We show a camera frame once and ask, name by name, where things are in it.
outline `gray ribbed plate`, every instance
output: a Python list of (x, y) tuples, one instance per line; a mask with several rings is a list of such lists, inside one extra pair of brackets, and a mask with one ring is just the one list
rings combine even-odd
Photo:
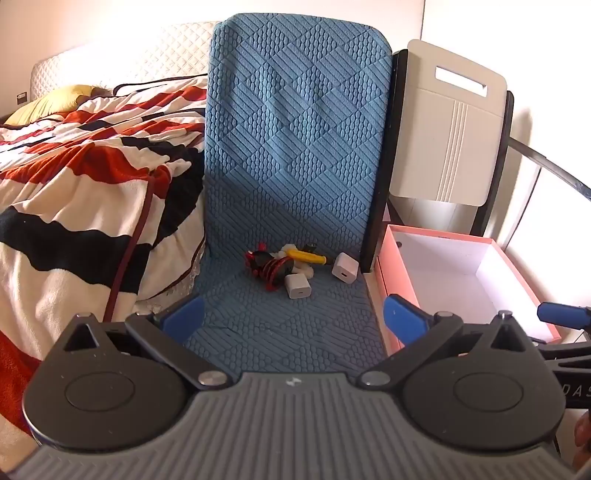
[(484, 457), (442, 447), (414, 430), (389, 395), (361, 391), (344, 374), (247, 373), (232, 388), (198, 394), (177, 424), (141, 447), (77, 455), (44, 446), (9, 476), (559, 480), (571, 475), (542, 447)]

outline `white wall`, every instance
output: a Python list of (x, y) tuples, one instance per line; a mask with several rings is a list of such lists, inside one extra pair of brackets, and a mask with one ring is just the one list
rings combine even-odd
[(421, 32), (423, 0), (2, 0), (0, 115), (16, 109), (35, 62), (106, 36), (141, 41), (150, 26), (224, 20), (237, 12), (285, 12), (357, 21), (379, 29), (392, 49)]
[[(589, 18), (589, 0), (426, 0), (422, 39), (505, 76), (512, 136), (591, 185)], [(503, 245), (533, 173), (531, 162), (508, 156), (490, 228)], [(591, 305), (590, 220), (591, 202), (542, 172), (506, 248), (541, 299)]]

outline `white charger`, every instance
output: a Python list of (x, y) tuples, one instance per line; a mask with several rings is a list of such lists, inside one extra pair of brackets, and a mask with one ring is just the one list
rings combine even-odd
[(348, 256), (346, 253), (341, 252), (335, 259), (332, 274), (345, 283), (353, 283), (357, 278), (358, 269), (359, 262)]
[(312, 294), (312, 287), (303, 273), (292, 273), (285, 277), (285, 289), (291, 299), (303, 299)]

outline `striped blanket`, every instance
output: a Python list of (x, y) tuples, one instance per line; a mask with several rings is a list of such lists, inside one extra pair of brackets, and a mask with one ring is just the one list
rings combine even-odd
[(23, 390), (73, 315), (122, 320), (202, 250), (206, 77), (0, 127), (0, 468)]

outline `chair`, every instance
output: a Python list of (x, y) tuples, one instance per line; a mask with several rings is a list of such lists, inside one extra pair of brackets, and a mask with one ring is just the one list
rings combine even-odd
[(513, 94), (498, 73), (421, 40), (390, 185), (400, 223), (483, 236), (501, 181)]
[(371, 269), (400, 127), (406, 52), (375, 29), (239, 14), (210, 48), (203, 326), (186, 345), (224, 370), (345, 371), (385, 356), (365, 281), (314, 269), (312, 295), (265, 290), (244, 255), (315, 242)]

